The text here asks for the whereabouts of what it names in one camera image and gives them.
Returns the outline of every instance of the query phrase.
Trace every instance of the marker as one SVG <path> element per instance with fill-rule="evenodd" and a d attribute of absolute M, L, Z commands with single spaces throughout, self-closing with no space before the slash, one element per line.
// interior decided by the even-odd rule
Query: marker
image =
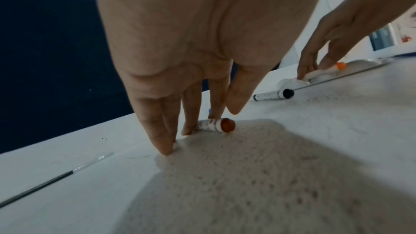
<path fill-rule="evenodd" d="M 234 131 L 235 122 L 228 118 L 201 120 L 198 121 L 196 128 L 199 130 L 229 133 Z"/>
<path fill-rule="evenodd" d="M 265 100 L 280 100 L 280 99 L 290 99 L 295 95 L 295 92 L 291 89 L 284 89 L 280 91 L 270 91 L 260 94 L 255 94 L 253 100 L 255 101 L 265 101 Z"/>
<path fill-rule="evenodd" d="M 312 71 L 308 74 L 305 75 L 305 77 L 303 78 L 304 81 L 306 80 L 311 80 L 314 79 L 318 76 L 321 76 L 323 74 L 331 74 L 334 72 L 338 72 L 342 69 L 345 69 L 347 67 L 347 64 L 345 62 L 337 62 L 337 64 L 335 64 L 334 66 L 326 69 L 326 70 L 316 70 L 316 71 Z"/>
<path fill-rule="evenodd" d="M 15 201 L 18 201 L 21 198 L 24 198 L 26 196 L 29 196 L 30 194 L 35 193 L 36 191 L 41 190 L 42 188 L 45 188 L 48 185 L 51 185 L 51 184 L 53 184 L 53 183 L 55 183 L 55 182 L 57 182 L 57 181 L 59 181 L 61 179 L 64 179 L 65 177 L 68 177 L 68 176 L 70 176 L 72 174 L 78 173 L 79 171 L 84 170 L 85 168 L 90 167 L 93 164 L 98 163 L 99 161 L 101 161 L 103 159 L 106 159 L 107 157 L 112 156 L 113 154 L 114 154 L 114 152 L 111 152 L 111 153 L 108 153 L 106 155 L 100 156 L 100 157 L 98 157 L 98 158 L 96 158 L 96 159 L 94 159 L 94 160 L 92 160 L 92 161 L 90 161 L 90 162 L 88 162 L 88 163 L 80 166 L 80 167 L 75 168 L 74 170 L 71 170 L 71 171 L 68 171 L 66 173 L 63 173 L 62 175 L 59 175 L 59 176 L 57 176 L 55 178 L 52 178 L 49 181 L 46 181 L 46 182 L 44 182 L 44 183 L 42 183 L 40 185 L 37 185 L 37 186 L 35 186 L 35 187 L 33 187 L 33 188 L 29 189 L 29 190 L 26 190 L 25 192 L 22 192 L 22 193 L 20 193 L 20 194 L 18 194 L 16 196 L 13 196 L 13 197 L 11 197 L 11 198 L 3 201 L 3 202 L 0 202 L 0 208 L 5 207 L 5 206 L 7 206 L 7 205 L 9 205 L 9 204 L 11 204 L 11 203 L 13 203 Z"/>

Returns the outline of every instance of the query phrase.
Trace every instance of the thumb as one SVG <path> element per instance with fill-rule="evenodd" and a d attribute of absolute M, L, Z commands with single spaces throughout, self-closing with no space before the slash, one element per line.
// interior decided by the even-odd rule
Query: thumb
<path fill-rule="evenodd" d="M 350 28 L 341 38 L 334 39 L 329 43 L 328 53 L 322 58 L 318 67 L 320 69 L 332 67 L 364 37 L 365 34 L 357 26 Z"/>
<path fill-rule="evenodd" d="M 238 66 L 225 97 L 225 104 L 230 113 L 238 114 L 243 109 L 254 89 L 272 68 L 272 66 Z"/>

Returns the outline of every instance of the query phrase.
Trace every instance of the orange marker cap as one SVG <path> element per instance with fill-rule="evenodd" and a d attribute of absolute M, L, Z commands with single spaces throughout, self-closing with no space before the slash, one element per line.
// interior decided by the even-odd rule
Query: orange marker cap
<path fill-rule="evenodd" d="M 225 133 L 229 133 L 234 131 L 235 129 L 235 122 L 231 119 L 224 118 L 221 120 L 221 130 Z"/>
<path fill-rule="evenodd" d="M 345 62 L 337 62 L 337 69 L 343 70 L 347 67 L 347 64 Z"/>

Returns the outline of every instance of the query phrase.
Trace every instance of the marker with orange cap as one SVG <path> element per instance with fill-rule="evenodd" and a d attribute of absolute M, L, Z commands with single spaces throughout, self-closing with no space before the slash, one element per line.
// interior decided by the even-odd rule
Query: marker with orange cap
<path fill-rule="evenodd" d="M 337 64 L 335 64 L 334 66 L 326 69 L 326 70 L 316 70 L 316 71 L 312 71 L 308 74 L 305 75 L 305 77 L 303 78 L 304 81 L 306 80 L 311 80 L 314 79 L 318 76 L 321 76 L 323 74 L 331 74 L 331 73 L 335 73 L 338 72 L 342 69 L 345 69 L 347 67 L 347 64 L 345 62 L 337 62 Z"/>
<path fill-rule="evenodd" d="M 196 128 L 199 130 L 229 133 L 234 131 L 235 122 L 228 118 L 201 120 L 198 121 Z"/>

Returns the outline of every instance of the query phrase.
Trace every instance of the table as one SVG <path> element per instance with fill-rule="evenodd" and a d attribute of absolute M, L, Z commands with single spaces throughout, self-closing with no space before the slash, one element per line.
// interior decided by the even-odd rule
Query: table
<path fill-rule="evenodd" d="M 250 102 L 224 113 L 233 133 L 178 136 L 168 157 L 134 115 L 2 154 L 0 200 L 115 152 L 0 209 L 0 233 L 414 233 L 415 72 L 403 58 Z M 207 91 L 200 119 L 208 109 Z"/>

